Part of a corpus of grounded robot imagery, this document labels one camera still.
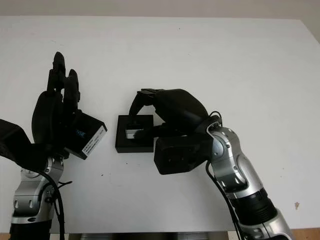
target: black box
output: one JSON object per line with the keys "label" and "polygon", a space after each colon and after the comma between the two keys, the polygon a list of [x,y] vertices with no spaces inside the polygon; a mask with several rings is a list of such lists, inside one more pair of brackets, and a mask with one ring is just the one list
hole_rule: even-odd
{"label": "black box", "polygon": [[66,133],[65,150],[81,159],[86,159],[107,132],[106,125],[81,111]]}
{"label": "black box", "polygon": [[141,129],[151,129],[154,126],[153,115],[119,115],[116,129],[115,149],[118,153],[153,153],[154,138],[128,139],[127,129],[139,126]]}

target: robot forearm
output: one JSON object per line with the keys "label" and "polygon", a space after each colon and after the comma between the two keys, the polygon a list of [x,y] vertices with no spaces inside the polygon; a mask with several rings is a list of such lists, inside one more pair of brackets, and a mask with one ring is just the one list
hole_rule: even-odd
{"label": "robot forearm", "polygon": [[247,239],[294,240],[281,212],[242,153],[238,136],[229,128],[208,130],[213,137],[214,176],[230,200]]}

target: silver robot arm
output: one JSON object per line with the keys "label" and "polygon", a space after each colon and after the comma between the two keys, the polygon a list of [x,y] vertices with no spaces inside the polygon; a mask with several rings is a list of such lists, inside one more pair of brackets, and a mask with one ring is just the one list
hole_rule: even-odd
{"label": "silver robot arm", "polygon": [[281,212],[268,198],[238,136],[226,127],[208,127],[213,138],[211,166],[248,240],[295,240]]}
{"label": "silver robot arm", "polygon": [[[62,157],[49,157],[44,172],[58,185],[63,173]],[[21,169],[21,183],[14,193],[11,240],[49,240],[54,216],[54,188],[39,173]]]}

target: white background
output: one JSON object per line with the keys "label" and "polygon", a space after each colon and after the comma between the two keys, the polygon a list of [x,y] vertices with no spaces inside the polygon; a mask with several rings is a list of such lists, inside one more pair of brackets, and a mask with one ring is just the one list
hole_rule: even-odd
{"label": "white background", "polygon": [[[182,88],[220,111],[289,226],[320,227],[320,46],[300,21],[0,17],[0,117],[30,139],[56,51],[78,73],[80,109],[108,128],[87,160],[65,161],[66,232],[232,229],[203,165],[162,176],[152,153],[116,152],[118,115],[140,88]],[[20,168],[0,158],[0,232],[19,182]]]}

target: black tube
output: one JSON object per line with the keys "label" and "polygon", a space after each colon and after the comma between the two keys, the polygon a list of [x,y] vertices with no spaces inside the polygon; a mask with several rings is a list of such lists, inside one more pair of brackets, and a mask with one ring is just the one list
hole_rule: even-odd
{"label": "black tube", "polygon": [[273,219],[277,215],[277,209],[268,198],[264,188],[252,195],[231,199],[235,213],[243,225],[257,225]]}
{"label": "black tube", "polygon": [[9,240],[49,240],[51,223],[52,220],[26,224],[12,223]]}

